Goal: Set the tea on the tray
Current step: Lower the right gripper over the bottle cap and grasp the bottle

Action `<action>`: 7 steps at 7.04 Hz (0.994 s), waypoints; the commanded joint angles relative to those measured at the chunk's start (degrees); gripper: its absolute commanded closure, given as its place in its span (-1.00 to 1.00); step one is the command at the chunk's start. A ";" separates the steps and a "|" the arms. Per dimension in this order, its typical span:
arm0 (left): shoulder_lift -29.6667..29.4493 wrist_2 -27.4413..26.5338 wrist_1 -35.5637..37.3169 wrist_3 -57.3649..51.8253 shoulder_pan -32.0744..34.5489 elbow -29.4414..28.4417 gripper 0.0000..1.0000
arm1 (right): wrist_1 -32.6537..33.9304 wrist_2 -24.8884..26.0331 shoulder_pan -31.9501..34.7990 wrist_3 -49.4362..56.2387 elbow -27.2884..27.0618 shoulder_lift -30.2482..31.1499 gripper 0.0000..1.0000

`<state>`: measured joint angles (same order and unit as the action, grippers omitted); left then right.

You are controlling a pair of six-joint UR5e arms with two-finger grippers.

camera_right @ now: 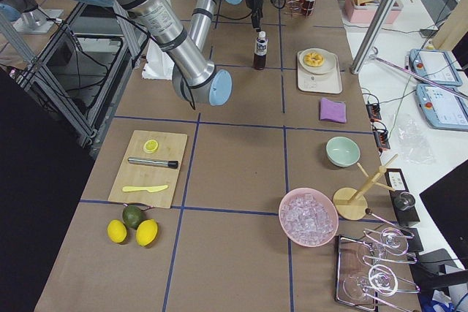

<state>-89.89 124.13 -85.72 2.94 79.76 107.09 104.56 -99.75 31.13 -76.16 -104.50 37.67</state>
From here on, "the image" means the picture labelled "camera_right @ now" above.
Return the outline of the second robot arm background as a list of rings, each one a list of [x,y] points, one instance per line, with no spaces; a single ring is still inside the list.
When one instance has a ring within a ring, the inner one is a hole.
[[[1,0],[1,14],[24,34],[47,33],[62,13],[62,9],[43,9],[36,0]]]

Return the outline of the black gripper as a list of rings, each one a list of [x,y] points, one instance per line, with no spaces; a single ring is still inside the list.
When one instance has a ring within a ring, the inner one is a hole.
[[[261,19],[263,17],[263,0],[251,0],[252,27],[257,33],[261,32]]]

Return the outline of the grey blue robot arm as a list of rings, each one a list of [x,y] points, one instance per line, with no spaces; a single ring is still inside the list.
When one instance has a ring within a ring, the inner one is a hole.
[[[197,0],[189,28],[174,13],[168,0],[76,0],[102,7],[119,4],[146,27],[160,50],[175,66],[173,88],[177,95],[192,104],[223,105],[230,98],[233,82],[224,69],[202,54],[216,6],[225,1],[232,5],[246,2],[252,11],[255,28],[260,27],[262,0]]]

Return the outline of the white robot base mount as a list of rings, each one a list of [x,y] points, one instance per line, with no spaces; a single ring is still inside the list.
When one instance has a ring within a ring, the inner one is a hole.
[[[152,39],[148,40],[143,57],[145,61],[142,71],[143,79],[172,80],[174,62]]]

